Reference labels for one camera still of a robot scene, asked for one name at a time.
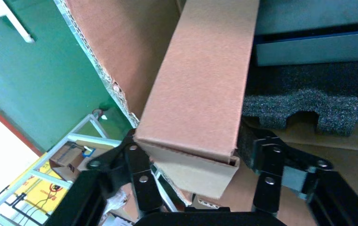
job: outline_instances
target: wire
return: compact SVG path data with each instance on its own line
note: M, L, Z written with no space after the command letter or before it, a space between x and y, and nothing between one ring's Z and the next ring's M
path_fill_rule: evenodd
M40 200L37 204L35 204L34 206L32 206L31 208L29 208L26 212L25 212L25 215L28 215L28 212L30 211L30 210L32 210L33 208L35 208L35 207L37 207L38 205L39 205L39 203L41 203L41 202L43 202L43 201L46 201L47 202L47 200L50 198L50 194L51 194L51 189L50 189L50 192L48 193L48 195L47 195L47 198L46 199L43 199L43 200ZM18 224L20 224L21 223L21 221L23 220L23 219L25 219L25 215L22 217L22 219L18 222Z
M41 207L38 207L35 211L33 211L33 212L29 215L29 217L32 217L32 215L33 215L36 211L42 209L43 206L46 205L46 203L47 203L47 201L48 201L49 199L55 197L55 195L57 195L57 190L55 191L55 193L54 193L53 196L50 196L50 193L51 193L51 190L50 190L50 192L48 193L48 196L47 196L47 198L46 198L46 201L43 203L43 205L42 205ZM28 221L29 221L29 218L26 219L24 226L28 223Z

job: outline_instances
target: metal frame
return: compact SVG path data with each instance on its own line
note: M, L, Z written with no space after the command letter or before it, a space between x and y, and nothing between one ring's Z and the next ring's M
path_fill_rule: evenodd
M34 43L35 40L31 37L31 35L25 30L22 24L18 21L17 17L10 10L10 8L6 5L4 0L0 0L0 17L6 16L9 21L13 24L19 34L27 43Z
M78 134L79 130L88 122L91 122L97 132L100 134L100 137L91 137L86 135ZM14 194L16 190L30 177L35 176L37 178L52 182L53 184L59 185L61 187L69 189L72 183L54 178L50 175L40 173L37 170L48 161L67 141L76 142L77 140L83 141L91 141L99 144L111 145L113 147L117 147L121 141L109 139L107 133L102 128L98 120L92 115L87 115L78 125L76 125L63 139L61 139L47 154L40 157L36 164L32 165L29 171L27 171L21 178L12 186L8 188L7 191L4 192L0 196L0 205L3 204L10 196ZM13 222L11 219L6 218L5 216L0 214L0 225L2 226L17 226L18 224Z

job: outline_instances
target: red stripe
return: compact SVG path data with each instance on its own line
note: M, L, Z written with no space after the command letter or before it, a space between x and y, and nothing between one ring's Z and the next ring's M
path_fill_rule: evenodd
M18 137L28 148L30 148L35 154L38 156L42 156L42 153L33 145L22 133L20 133L11 123L7 121L1 114L0 114L0 122L3 123L4 126L7 127L16 137Z

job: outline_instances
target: black metal bracket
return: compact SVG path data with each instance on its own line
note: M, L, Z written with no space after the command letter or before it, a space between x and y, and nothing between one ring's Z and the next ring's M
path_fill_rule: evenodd
M271 131L248 129L256 137L249 165L259 174L253 211L276 216L286 186L306 200L319 225L358 225L358 195L330 161L286 145Z
M251 153L241 150L239 153L251 160L248 166L259 175L253 212L230 212L229 208L161 212L162 199L149 157L133 141L135 130L131 130L121 145L88 163L90 170L80 174L45 225L96 225L106 199L129 182L139 210L136 226L284 226L275 218L281 186L291 188L306 200L319 225L358 225L358 196L337 172L331 171L329 161L287 146L271 131L249 129L255 136L253 149Z
M151 173L149 156L134 142L134 132L130 130L118 147L87 164L89 170L79 175L45 225L96 225L106 200L127 183L132 183L140 218L160 212L162 198Z

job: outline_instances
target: white metal shelf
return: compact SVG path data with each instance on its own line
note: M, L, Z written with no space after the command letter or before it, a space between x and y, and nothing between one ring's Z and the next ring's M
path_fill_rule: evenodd
M79 130L88 122L91 122L94 128L97 130L97 132L100 134L101 137L92 137L87 135L78 134ZM29 179L30 176L35 176L37 178L49 181L55 185L59 185L63 188L69 189L72 185L72 183L52 177L50 175L41 173L37 171L41 166L44 165L45 162L47 162L67 141L87 141L92 143L98 143L103 145L109 145L113 147L117 147L120 145L120 140L113 140L109 139L107 133L102 128L101 124L98 122L98 120L94 117L94 115L89 114L87 115L77 126L75 126L63 139L61 139L52 149L50 149L47 154L43 155L36 164L32 165L31 168L12 186L8 188L7 191L5 191L0 196L0 205L3 204L10 196L14 194L16 190L21 187L21 185ZM164 200L164 203L167 205L170 211L176 212L177 209L173 202L171 201L170 197L166 193L166 191L163 189L162 185L158 181L158 178L161 176L161 173L159 171L156 172L156 182L157 187L159 189L160 195L162 199ZM18 226L18 224L11 219L8 219L7 217L0 214L0 226Z

